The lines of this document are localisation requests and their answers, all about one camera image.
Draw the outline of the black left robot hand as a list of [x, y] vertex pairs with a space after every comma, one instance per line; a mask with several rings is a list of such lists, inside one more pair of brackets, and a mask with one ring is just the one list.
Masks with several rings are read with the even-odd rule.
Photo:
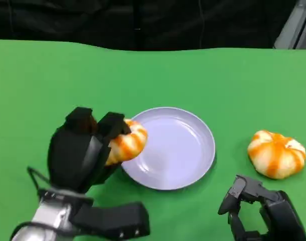
[[76, 107], [51, 137], [47, 164], [52, 186], [86, 193], [91, 186], [103, 184], [121, 165], [110, 164], [110, 141], [130, 128], [124, 115], [108, 112], [100, 121], [92, 109]]

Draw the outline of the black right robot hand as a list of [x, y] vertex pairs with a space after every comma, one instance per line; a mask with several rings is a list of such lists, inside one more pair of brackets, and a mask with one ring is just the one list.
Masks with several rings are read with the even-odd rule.
[[[259, 202], [267, 233], [246, 231], [239, 218], [241, 202]], [[287, 193], [266, 189], [261, 181], [236, 175], [218, 210], [228, 214], [228, 224], [235, 240], [306, 240], [306, 231]]]

